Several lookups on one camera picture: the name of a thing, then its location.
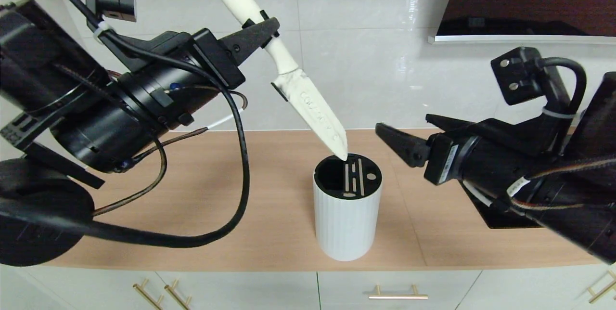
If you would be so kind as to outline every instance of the white cabinet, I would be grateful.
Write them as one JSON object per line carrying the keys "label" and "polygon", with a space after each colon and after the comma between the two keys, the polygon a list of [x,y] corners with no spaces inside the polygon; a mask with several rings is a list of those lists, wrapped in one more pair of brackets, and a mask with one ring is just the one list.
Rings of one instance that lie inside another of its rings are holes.
{"label": "white cabinet", "polygon": [[583,292],[575,310],[614,310],[616,309],[616,264],[599,275],[596,282],[588,285],[594,296]]}
{"label": "white cabinet", "polygon": [[[455,310],[479,271],[319,272],[322,310],[422,309]],[[368,299],[381,295],[411,295],[412,285],[428,299]]]}
{"label": "white cabinet", "polygon": [[315,272],[157,273],[191,310],[319,310]]}
{"label": "white cabinet", "polygon": [[[133,284],[148,283],[143,290],[154,301],[165,293],[155,272],[113,271],[35,266],[25,268],[32,277],[77,310],[152,310]],[[160,308],[173,309],[171,297],[163,297]]]}
{"label": "white cabinet", "polygon": [[570,310],[606,270],[605,264],[484,270],[457,310]]}
{"label": "white cabinet", "polygon": [[0,265],[0,309],[75,310],[20,268]]}

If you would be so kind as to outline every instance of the wooden countertop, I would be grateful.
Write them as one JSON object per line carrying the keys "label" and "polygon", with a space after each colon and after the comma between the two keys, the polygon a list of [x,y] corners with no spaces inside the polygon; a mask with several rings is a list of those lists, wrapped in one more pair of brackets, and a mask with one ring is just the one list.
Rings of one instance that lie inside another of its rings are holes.
{"label": "wooden countertop", "polygon": [[[427,137],[435,129],[409,130]],[[200,248],[170,249],[84,237],[54,266],[155,271],[404,271],[530,268],[599,261],[544,228],[489,229],[457,182],[438,187],[406,166],[373,130],[347,131],[349,151],[384,177],[374,244],[356,261],[321,251],[314,230],[312,172],[328,150],[310,131],[247,132],[251,192],[242,222]],[[166,148],[169,170],[150,194],[97,218],[137,229],[199,235],[235,212],[242,185],[235,132],[207,132]],[[97,207],[134,193],[158,174],[148,157],[126,174],[102,174]]]}

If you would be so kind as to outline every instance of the knife handle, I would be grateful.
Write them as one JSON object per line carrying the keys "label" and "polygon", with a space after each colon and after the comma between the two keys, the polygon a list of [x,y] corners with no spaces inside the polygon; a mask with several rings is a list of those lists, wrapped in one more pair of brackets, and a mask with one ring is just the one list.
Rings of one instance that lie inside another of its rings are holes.
{"label": "knife handle", "polygon": [[[225,3],[231,14],[242,25],[248,19],[253,20],[255,24],[263,21],[263,16],[260,14],[261,8],[259,8],[255,0],[222,0],[222,2]],[[265,49],[274,60],[279,75],[295,71],[295,69],[299,68],[299,65],[279,38],[273,38]]]}

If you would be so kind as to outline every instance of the white knife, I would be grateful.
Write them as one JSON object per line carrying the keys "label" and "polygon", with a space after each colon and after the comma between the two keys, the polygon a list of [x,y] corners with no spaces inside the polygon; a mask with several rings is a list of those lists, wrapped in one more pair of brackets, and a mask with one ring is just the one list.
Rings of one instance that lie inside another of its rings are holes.
{"label": "white knife", "polygon": [[[261,8],[255,0],[222,1],[241,25],[244,25],[248,19],[254,23],[263,21],[263,16],[260,14]],[[273,85],[334,155],[346,161],[348,144],[345,128],[338,121],[319,90],[312,84],[312,80],[303,69],[299,68],[280,37],[273,38],[265,49],[278,68],[279,75]]]}

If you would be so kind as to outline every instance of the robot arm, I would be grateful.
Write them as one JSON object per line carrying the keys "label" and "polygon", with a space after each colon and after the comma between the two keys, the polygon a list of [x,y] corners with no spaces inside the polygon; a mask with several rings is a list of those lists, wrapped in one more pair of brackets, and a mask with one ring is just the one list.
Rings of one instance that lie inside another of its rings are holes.
{"label": "robot arm", "polygon": [[[604,76],[563,148],[585,88],[581,66],[543,59],[531,48],[514,49],[491,64],[508,104],[545,95],[543,114],[517,125],[427,115],[427,122],[443,133],[424,140],[377,124],[376,134],[410,167],[427,162],[424,178],[434,185],[458,180],[482,211],[528,218],[597,258],[615,262],[616,73]],[[571,101],[553,64],[576,72]]]}
{"label": "robot arm", "polygon": [[[134,0],[70,1],[130,71],[110,76],[33,0],[0,7],[0,95],[23,111],[0,135],[24,152],[23,158],[0,162],[0,263],[28,266],[49,261],[85,234],[188,248],[230,233],[244,215],[249,190],[244,130],[231,93],[246,80],[238,66],[277,35],[279,22],[267,18],[221,39],[202,29],[192,35],[168,31],[144,41],[116,34],[101,17],[130,20]],[[233,112],[244,171],[240,204],[231,220],[217,231],[195,237],[94,221],[97,214],[139,198],[160,182],[167,156],[158,138],[191,124],[192,113],[219,93]],[[158,151],[158,178],[125,200],[95,210],[90,194],[73,179],[95,189],[103,185],[102,179],[36,143],[47,128],[72,155],[101,172],[125,172]],[[152,142],[154,148],[138,154]]]}

